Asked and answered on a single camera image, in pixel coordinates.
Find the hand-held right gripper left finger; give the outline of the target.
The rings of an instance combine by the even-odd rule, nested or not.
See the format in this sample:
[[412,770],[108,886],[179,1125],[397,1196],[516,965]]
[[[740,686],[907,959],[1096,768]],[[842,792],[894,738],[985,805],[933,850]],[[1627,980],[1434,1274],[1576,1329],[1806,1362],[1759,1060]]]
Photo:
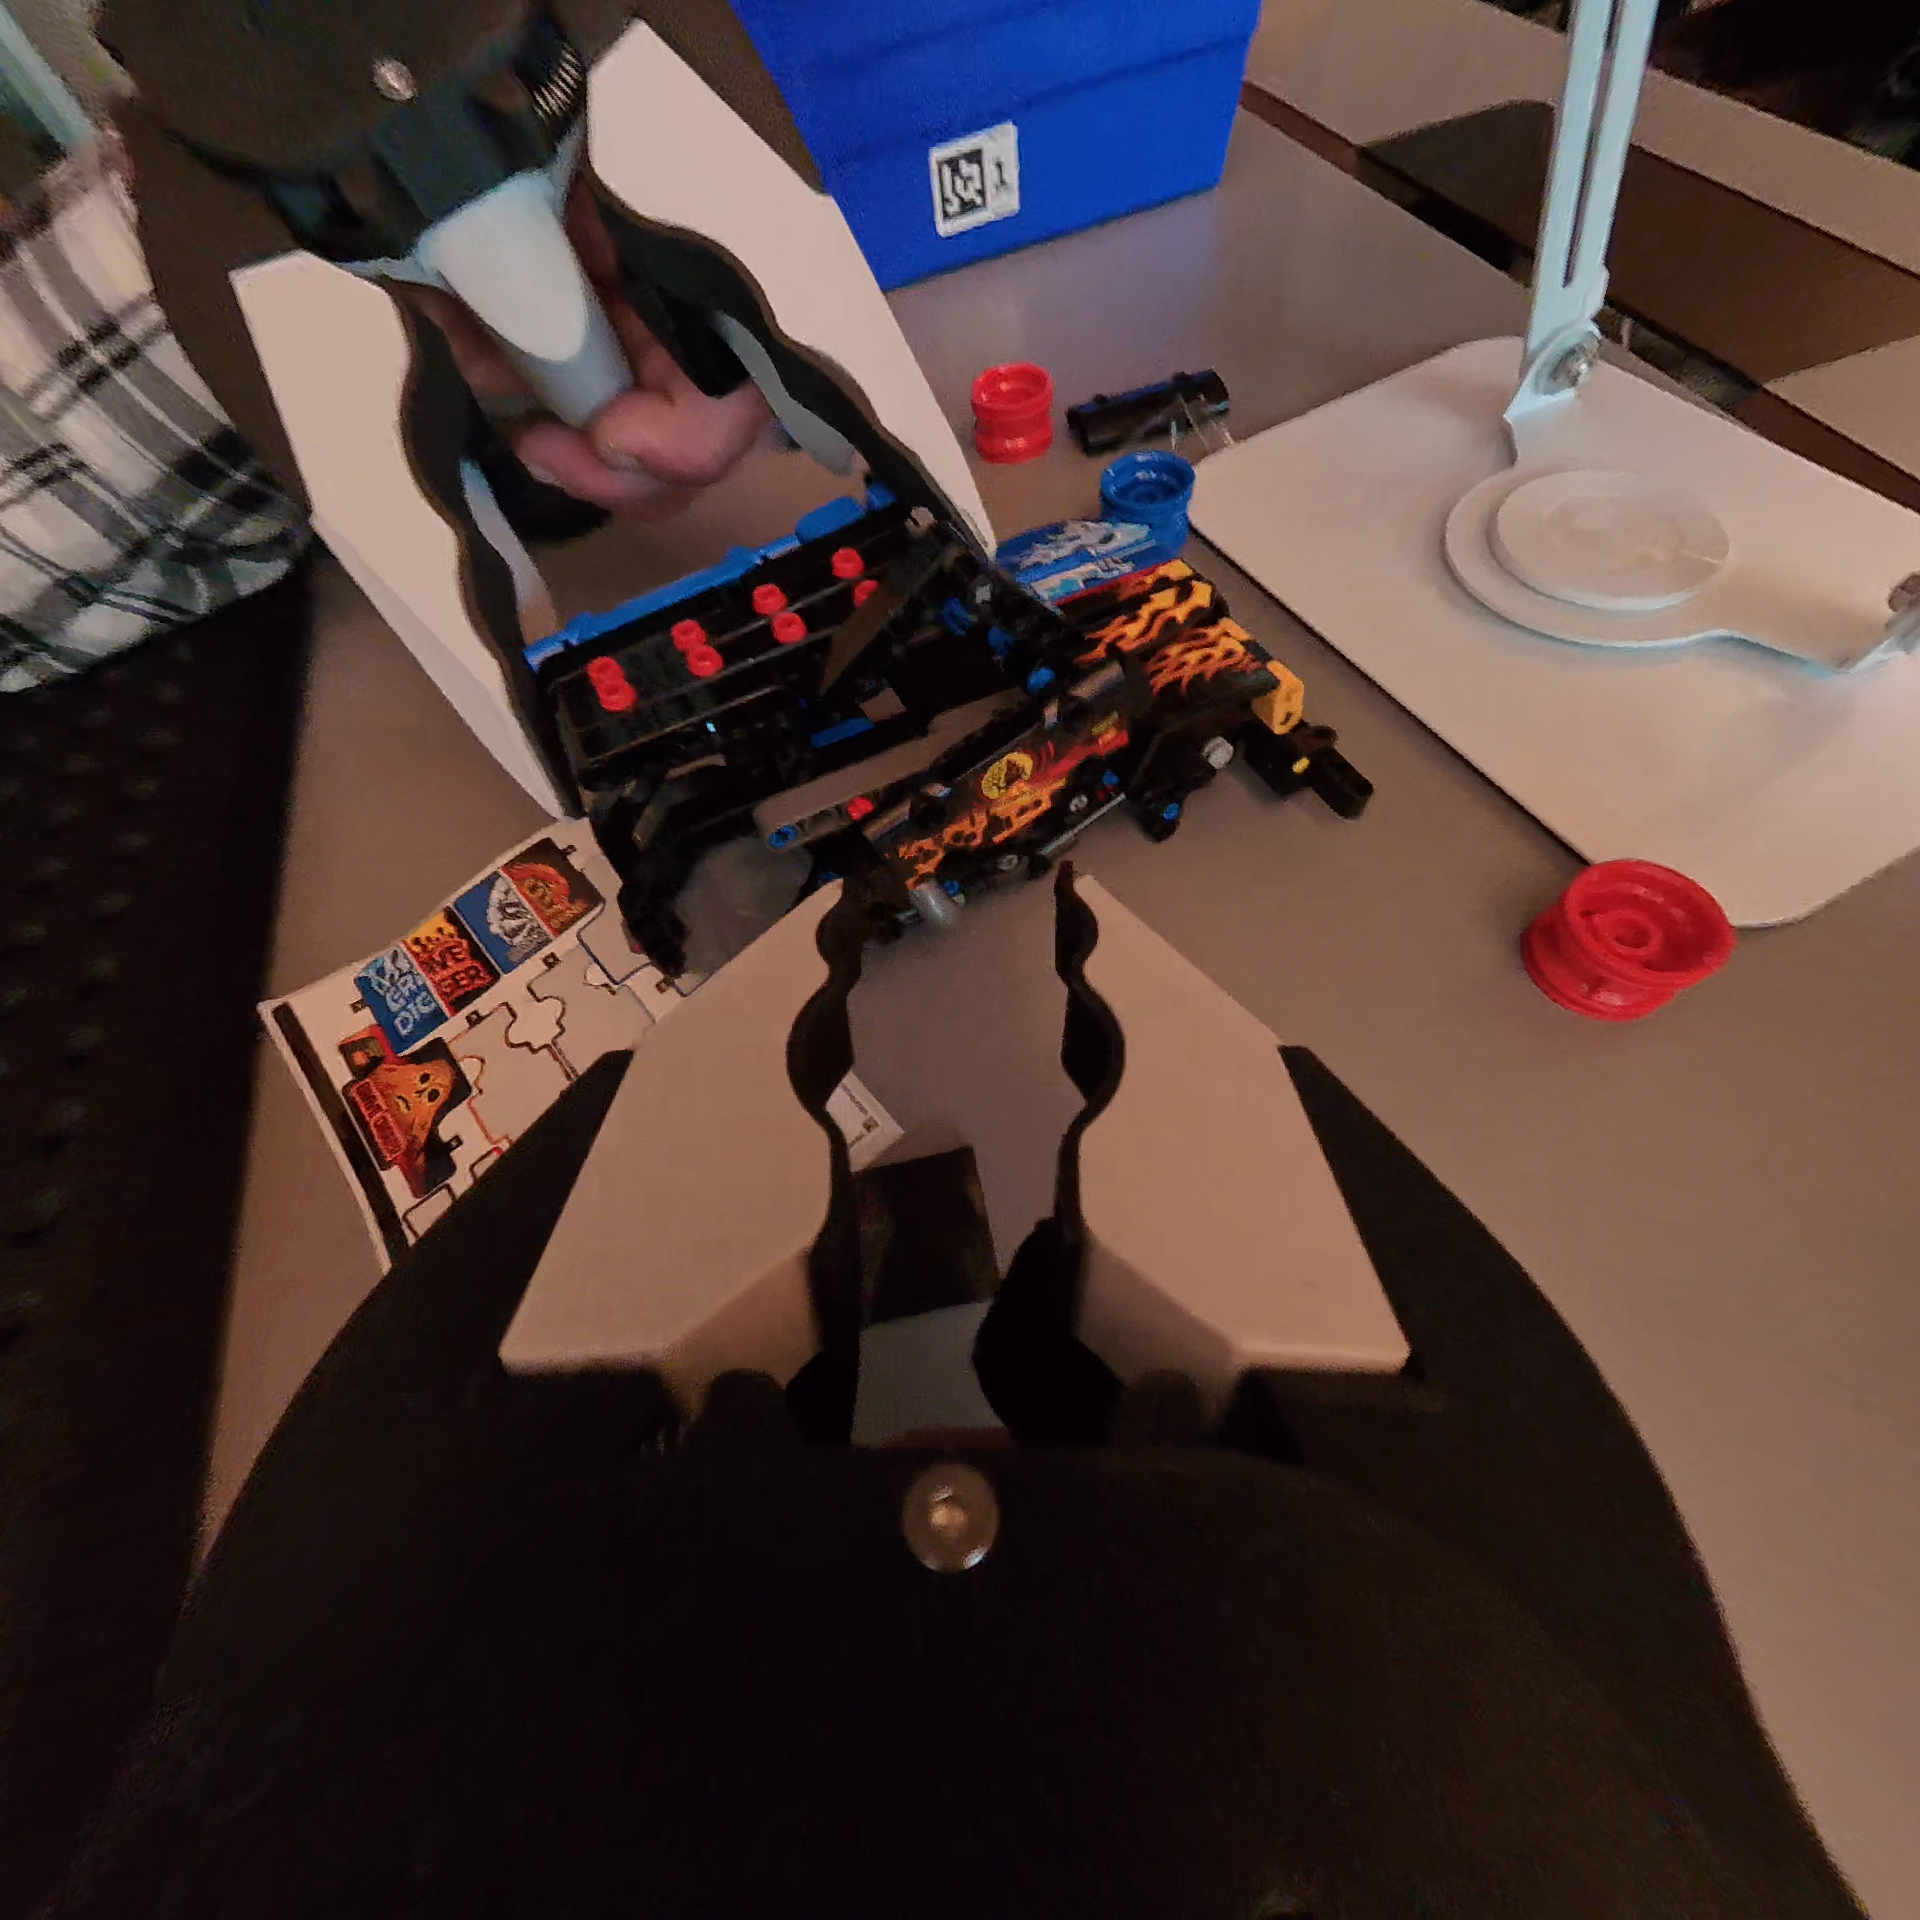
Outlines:
[[641,1371],[696,1418],[759,1375],[852,1440],[862,1274],[852,1071],[862,897],[822,886],[635,1046],[497,1346],[516,1377]]

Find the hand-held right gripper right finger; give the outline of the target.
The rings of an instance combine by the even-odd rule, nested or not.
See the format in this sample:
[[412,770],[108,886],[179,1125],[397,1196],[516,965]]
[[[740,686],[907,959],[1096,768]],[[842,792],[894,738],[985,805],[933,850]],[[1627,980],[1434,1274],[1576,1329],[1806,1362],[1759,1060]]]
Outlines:
[[1280,1038],[1101,882],[1051,876],[1061,1068],[1051,1205],[972,1367],[1019,1444],[1096,1444],[1166,1382],[1202,1424],[1241,1379],[1392,1379],[1412,1346]]

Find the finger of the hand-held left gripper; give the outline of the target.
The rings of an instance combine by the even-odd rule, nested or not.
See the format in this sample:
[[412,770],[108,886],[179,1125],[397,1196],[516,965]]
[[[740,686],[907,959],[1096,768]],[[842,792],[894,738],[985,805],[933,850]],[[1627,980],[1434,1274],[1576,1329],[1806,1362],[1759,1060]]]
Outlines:
[[671,360],[990,557],[968,454],[745,26],[580,17],[578,52],[591,191]]
[[437,326],[308,252],[230,272],[315,534],[497,766],[581,801],[526,648],[547,581],[468,459],[468,384]]

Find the blue black toy brick truck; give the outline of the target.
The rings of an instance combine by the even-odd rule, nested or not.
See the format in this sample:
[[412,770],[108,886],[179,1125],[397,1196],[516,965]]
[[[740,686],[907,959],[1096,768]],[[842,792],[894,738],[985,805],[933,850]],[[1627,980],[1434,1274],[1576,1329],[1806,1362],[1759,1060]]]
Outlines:
[[[689,968],[682,897],[709,851],[755,840],[796,892],[847,882],[894,939],[1038,880],[1093,826],[1170,840],[1240,766],[1278,800],[1363,816],[1372,782],[1308,714],[1301,679],[1181,549],[1101,513],[1007,540],[994,560],[883,487],[734,549],[527,649],[632,943]],[[1029,876],[964,901],[907,893],[862,836],[886,792],[973,734],[1116,704],[1142,719],[1124,798]]]

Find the person's left forearm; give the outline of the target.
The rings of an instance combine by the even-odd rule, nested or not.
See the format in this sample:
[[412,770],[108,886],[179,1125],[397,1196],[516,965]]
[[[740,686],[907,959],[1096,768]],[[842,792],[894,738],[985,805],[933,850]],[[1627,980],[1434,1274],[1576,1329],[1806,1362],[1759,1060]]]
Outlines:
[[310,543],[179,348],[105,135],[4,213],[1,694],[275,588]]

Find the person's left hand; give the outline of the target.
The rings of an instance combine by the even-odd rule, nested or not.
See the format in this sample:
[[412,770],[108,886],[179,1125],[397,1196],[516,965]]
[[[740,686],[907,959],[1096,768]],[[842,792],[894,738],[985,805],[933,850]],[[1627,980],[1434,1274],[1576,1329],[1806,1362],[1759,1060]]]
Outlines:
[[565,230],[634,375],[634,386],[586,428],[564,423],[540,403],[460,300],[424,289],[416,301],[441,328],[461,379],[509,448],[509,468],[600,513],[641,522],[676,516],[766,439],[770,408],[754,386],[708,395],[678,365],[627,300],[601,210],[581,185],[572,191]]

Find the red wheel rim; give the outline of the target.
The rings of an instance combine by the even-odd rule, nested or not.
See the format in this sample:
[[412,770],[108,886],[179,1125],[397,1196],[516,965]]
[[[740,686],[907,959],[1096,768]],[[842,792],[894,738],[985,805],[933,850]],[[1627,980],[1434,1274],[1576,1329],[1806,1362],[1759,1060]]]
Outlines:
[[1717,973],[1737,943],[1715,897],[1647,859],[1588,865],[1520,938],[1541,996],[1581,1017],[1625,1024]]
[[969,390],[972,444],[992,466],[1022,466],[1054,441],[1054,381],[1036,361],[1002,361],[976,372]]

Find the blue storage bin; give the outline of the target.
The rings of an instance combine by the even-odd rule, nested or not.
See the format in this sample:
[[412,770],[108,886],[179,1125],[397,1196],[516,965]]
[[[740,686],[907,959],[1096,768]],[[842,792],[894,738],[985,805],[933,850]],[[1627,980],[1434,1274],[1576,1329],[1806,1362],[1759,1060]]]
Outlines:
[[740,2],[883,289],[1211,190],[1259,2]]

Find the sticker sheet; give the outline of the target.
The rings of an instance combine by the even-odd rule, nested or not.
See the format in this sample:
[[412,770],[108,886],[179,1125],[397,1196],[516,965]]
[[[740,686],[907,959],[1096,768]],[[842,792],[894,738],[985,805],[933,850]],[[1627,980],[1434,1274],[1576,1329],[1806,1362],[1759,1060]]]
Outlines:
[[259,1005],[392,1267],[570,1086],[697,987],[614,906],[583,822],[550,822],[351,968]]

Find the black cylinder part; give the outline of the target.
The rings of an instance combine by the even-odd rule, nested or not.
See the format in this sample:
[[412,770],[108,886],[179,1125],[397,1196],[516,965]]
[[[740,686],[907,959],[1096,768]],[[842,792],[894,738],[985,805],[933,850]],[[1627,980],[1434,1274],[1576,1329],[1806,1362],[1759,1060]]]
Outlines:
[[1181,370],[1116,393],[1096,393],[1065,410],[1068,437],[1088,458],[1148,441],[1179,444],[1221,432],[1231,390],[1211,368]]

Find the blue wheel rim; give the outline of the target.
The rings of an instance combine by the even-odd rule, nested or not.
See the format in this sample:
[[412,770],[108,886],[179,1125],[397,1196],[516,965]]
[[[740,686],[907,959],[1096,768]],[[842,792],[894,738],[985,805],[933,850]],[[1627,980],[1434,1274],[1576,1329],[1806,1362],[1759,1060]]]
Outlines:
[[1187,543],[1194,482],[1194,464],[1170,448],[1122,452],[1100,474],[1101,516],[1152,548],[1177,551]]

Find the white book stand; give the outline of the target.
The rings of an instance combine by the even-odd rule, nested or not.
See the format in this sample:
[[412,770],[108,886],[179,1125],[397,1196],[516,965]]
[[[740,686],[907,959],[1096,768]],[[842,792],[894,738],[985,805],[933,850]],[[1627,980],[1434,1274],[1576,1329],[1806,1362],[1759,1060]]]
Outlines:
[[1571,8],[1523,335],[1208,456],[1189,513],[1571,851],[1767,927],[1915,851],[1915,513],[1604,360],[1655,11]]

